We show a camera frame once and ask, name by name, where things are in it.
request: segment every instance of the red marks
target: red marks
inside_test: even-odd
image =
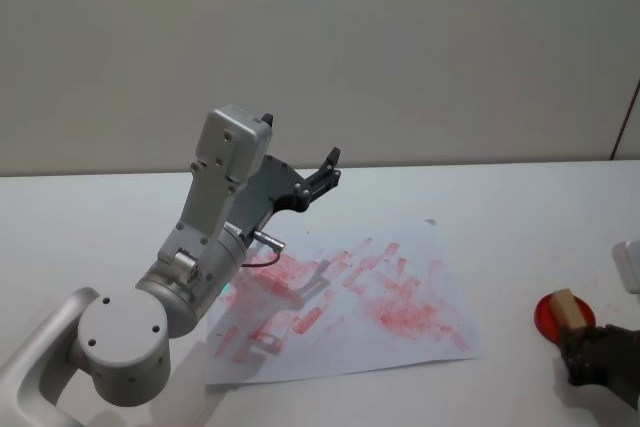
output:
[[[464,340],[459,332],[454,332],[454,334],[451,336],[451,341],[453,342],[453,345],[455,345],[462,352],[467,352],[469,350],[469,344],[467,344],[467,341]]]
[[[438,311],[429,303],[415,302],[411,297],[417,279],[409,278],[392,295],[366,301],[368,313],[388,332],[418,339],[440,325]]]
[[[351,267],[351,265],[345,261],[331,263],[327,268],[325,277],[327,280],[335,280],[340,277],[349,267]]]
[[[356,293],[359,293],[360,295],[362,295],[363,288],[360,288],[360,289],[353,288],[353,284],[355,283],[356,280],[358,280],[358,277],[360,277],[360,275],[362,275],[362,273],[366,270],[375,269],[385,257],[390,257],[394,255],[399,248],[400,248],[400,244],[393,242],[387,246],[387,248],[385,249],[382,255],[378,255],[375,257],[365,257],[362,261],[360,261],[360,265],[358,265],[358,268],[356,268],[356,270],[353,273],[351,273],[349,277],[345,279],[344,282],[342,282],[342,286],[350,290],[355,290]]]
[[[389,277],[387,277],[381,272],[378,272],[376,274],[376,280],[389,290],[397,290],[398,288],[400,288],[397,282],[394,282],[393,280],[391,280]]]
[[[223,300],[223,301],[225,301],[227,304],[231,305],[231,304],[233,304],[233,303],[235,302],[235,300],[236,300],[236,293],[235,293],[235,292],[232,292],[232,293],[229,293],[229,294],[223,294],[223,295],[220,295],[218,298],[219,298],[219,299],[222,299],[222,300]]]
[[[213,357],[216,359],[220,357],[224,353],[224,349],[227,348],[227,346],[231,343],[236,335],[238,335],[238,327],[236,327],[235,325],[229,327],[229,330],[227,330],[227,333],[224,334],[222,342],[220,342],[220,345],[218,346],[216,353],[213,354]]]
[[[273,355],[280,354],[284,347],[284,342],[282,341],[282,339],[262,330],[255,331],[253,334],[251,334],[250,338],[251,340],[257,341],[259,343],[259,347],[262,350]]]
[[[251,263],[269,262],[271,258],[271,256],[257,255],[251,259]],[[261,269],[258,276],[271,279],[274,282],[280,282],[285,288],[291,289],[296,286],[295,284],[304,282],[319,266],[319,262],[300,262],[290,255],[282,254],[277,264]]]
[[[249,360],[249,345],[245,344],[238,349],[236,355],[233,356],[233,362],[236,364],[244,364]]]
[[[279,279],[273,278],[268,274],[258,274],[253,276],[253,281],[260,286],[263,292],[268,292],[276,297],[290,300],[294,305],[304,304],[304,301],[293,290]]]
[[[407,259],[398,259],[398,262],[396,263],[396,275],[398,276],[398,278],[402,277],[402,274],[404,273],[404,267],[407,265]]]
[[[320,318],[320,316],[324,311],[325,309],[321,309],[320,307],[314,307],[309,311],[307,315],[305,315],[302,318],[302,320],[296,317],[294,319],[292,330],[296,334],[304,334],[313,326],[313,324],[316,323],[316,321]]]

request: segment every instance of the metal pin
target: metal pin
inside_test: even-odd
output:
[[[271,247],[271,250],[273,250],[275,254],[279,254],[287,246],[287,244],[285,244],[281,240],[278,240],[275,237],[271,237],[269,234],[262,232],[261,230],[256,230],[253,233],[253,238],[261,244],[264,244],[267,247]]]

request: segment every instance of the red stain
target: red stain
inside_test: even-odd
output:
[[[236,355],[233,356],[233,362],[236,364],[244,364],[249,359],[249,346],[244,345],[238,349]]]
[[[376,274],[376,280],[389,290],[397,290],[400,288],[400,285],[397,282],[394,282],[389,277],[380,272]]]
[[[453,345],[455,345],[462,352],[466,352],[469,350],[469,344],[467,344],[467,341],[464,340],[459,332],[454,332],[454,334],[451,336],[451,341],[453,342]]]
[[[425,335],[441,340],[443,336],[456,334],[453,327],[443,321],[436,303],[440,299],[425,301],[418,298],[420,280],[408,277],[399,285],[380,273],[376,279],[386,287],[385,294],[379,298],[365,298],[363,302],[365,312],[384,330],[411,340],[418,340]],[[464,339],[460,339],[453,340],[458,348],[464,342]]]
[[[396,263],[396,275],[398,276],[398,278],[402,277],[406,265],[407,259],[398,259],[398,262]]]
[[[290,331],[297,334],[307,333],[323,313],[331,308],[336,296],[344,293],[339,292],[340,287],[357,294],[363,311],[387,332],[411,340],[418,340],[425,335],[437,341],[450,339],[458,349],[468,350],[469,345],[453,327],[459,326],[464,319],[450,304],[440,298],[437,292],[437,279],[443,269],[442,261],[438,259],[428,265],[424,283],[411,276],[403,281],[403,277],[406,276],[407,259],[389,259],[397,254],[400,245],[391,243],[382,254],[371,255],[375,253],[371,248],[372,244],[373,239],[364,239],[351,251],[344,250],[333,256],[324,256],[328,259],[324,262],[302,262],[283,254],[274,266],[253,271],[245,269],[244,276],[237,275],[233,281],[237,293],[228,297],[225,295],[223,298],[226,302],[234,303],[233,308],[238,308],[236,312],[240,312],[241,318],[250,322],[249,325],[253,323],[259,327],[246,338],[235,353],[233,361],[246,362],[251,355],[252,346],[262,349],[265,353],[278,355],[282,352]],[[267,262],[272,258],[271,255],[255,256],[251,262]],[[378,269],[375,275],[367,274],[380,266],[381,262],[385,263],[384,269]],[[326,285],[327,281],[330,285],[338,287],[337,292],[329,288],[324,290],[323,295],[317,296],[317,290],[314,290],[313,285],[322,286],[322,282]],[[372,282],[382,284],[385,287],[384,294],[373,298],[372,295],[379,291],[372,289],[369,293]],[[313,301],[309,307],[316,307],[302,318],[295,315],[296,311],[304,307],[306,301],[314,298],[321,300]],[[275,313],[273,309],[269,313],[274,304],[277,304]],[[345,322],[344,316],[341,316],[334,324],[326,326],[319,340],[326,337],[337,325]],[[237,328],[233,335],[229,331],[218,348],[219,353],[216,351],[216,357],[222,354],[228,343],[237,335]]]
[[[229,330],[227,330],[227,333],[224,334],[222,342],[220,342],[220,345],[218,346],[216,353],[213,354],[213,357],[216,359],[220,357],[224,353],[224,349],[227,348],[227,346],[231,343],[236,335],[238,335],[238,327],[236,327],[235,325],[229,327]]]
[[[387,246],[384,253],[382,255],[374,256],[374,257],[365,257],[362,261],[360,261],[360,265],[356,268],[356,270],[349,275],[342,283],[343,287],[347,289],[351,289],[355,281],[360,277],[360,275],[365,270],[373,270],[377,267],[377,265],[385,258],[394,255],[398,249],[400,248],[400,244],[391,243]]]
[[[294,324],[292,327],[293,331],[296,334],[304,334],[313,326],[313,324],[316,323],[323,312],[324,309],[321,309],[320,307],[314,307],[309,311],[307,315],[302,318],[302,320],[296,317],[294,319]]]

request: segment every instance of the red plate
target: red plate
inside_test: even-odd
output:
[[[589,307],[584,300],[576,296],[573,298],[576,299],[578,307],[580,307],[580,311],[582,312],[582,316],[587,321],[587,325],[595,327],[596,316],[593,313],[593,310],[591,310],[591,307]],[[557,344],[560,342],[560,330],[558,329],[556,319],[553,318],[553,314],[551,313],[551,307],[549,307],[550,300],[551,294],[545,295],[540,299],[540,302],[536,305],[536,311],[533,314],[533,321],[538,328],[538,332],[540,332],[545,339]]]

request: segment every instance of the round joint cover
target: round joint cover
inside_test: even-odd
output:
[[[80,318],[78,340],[94,366],[144,369],[168,345],[167,316],[155,297],[140,290],[102,297]]]

